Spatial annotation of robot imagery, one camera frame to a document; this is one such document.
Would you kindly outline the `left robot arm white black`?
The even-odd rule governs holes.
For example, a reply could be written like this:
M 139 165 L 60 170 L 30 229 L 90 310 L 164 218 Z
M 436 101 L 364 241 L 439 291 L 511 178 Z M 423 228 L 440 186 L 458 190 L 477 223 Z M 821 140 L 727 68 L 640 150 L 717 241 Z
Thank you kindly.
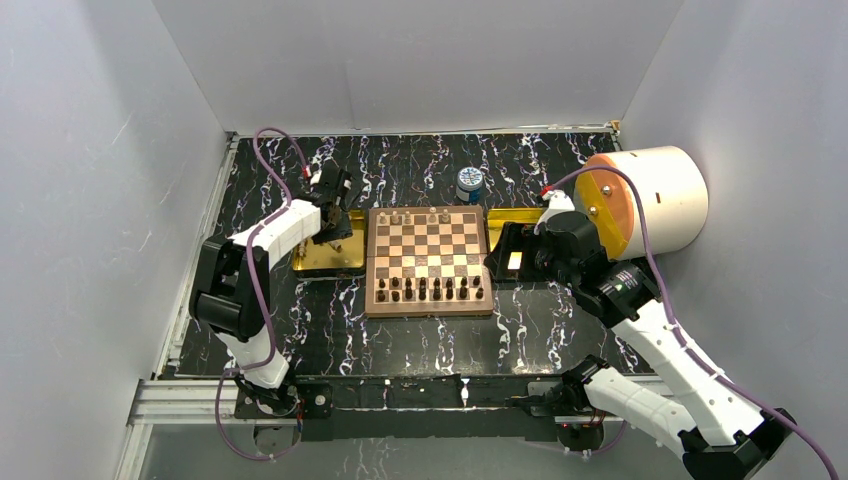
M 273 332 L 270 273 L 307 240 L 322 244 L 352 235 L 346 206 L 352 184 L 348 171 L 324 167 L 306 191 L 253 226 L 229 237 L 210 237 L 201 246 L 189 314 L 227 346 L 238 375 L 261 388 L 260 403 L 275 416 L 294 411 L 299 391 L 284 380 L 289 361 Z

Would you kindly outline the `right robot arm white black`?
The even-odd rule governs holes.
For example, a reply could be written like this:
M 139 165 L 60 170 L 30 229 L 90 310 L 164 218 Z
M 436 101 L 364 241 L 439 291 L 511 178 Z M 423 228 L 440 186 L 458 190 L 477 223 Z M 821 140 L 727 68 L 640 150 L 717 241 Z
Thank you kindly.
M 789 437 L 791 418 L 731 389 L 682 327 L 667 318 L 655 277 L 640 261 L 612 260 L 595 224 L 562 192 L 535 223 L 506 222 L 485 266 L 498 280 L 551 281 L 623 339 L 670 389 L 664 397 L 590 355 L 512 405 L 531 414 L 592 410 L 621 417 L 679 457 L 695 479 L 749 479 Z

